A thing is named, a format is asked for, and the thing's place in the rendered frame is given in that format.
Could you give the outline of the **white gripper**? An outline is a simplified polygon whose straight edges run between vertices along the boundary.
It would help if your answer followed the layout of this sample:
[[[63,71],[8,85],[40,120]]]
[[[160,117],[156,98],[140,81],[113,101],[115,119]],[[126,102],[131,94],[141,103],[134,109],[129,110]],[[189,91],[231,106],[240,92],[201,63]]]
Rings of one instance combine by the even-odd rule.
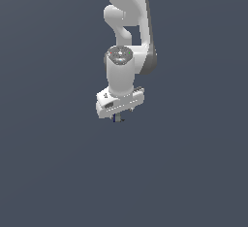
[[[99,118],[112,117],[115,114],[115,121],[121,122],[121,112],[132,111],[136,106],[141,105],[144,100],[144,88],[139,86],[125,96],[112,96],[106,87],[96,94],[96,111]]]

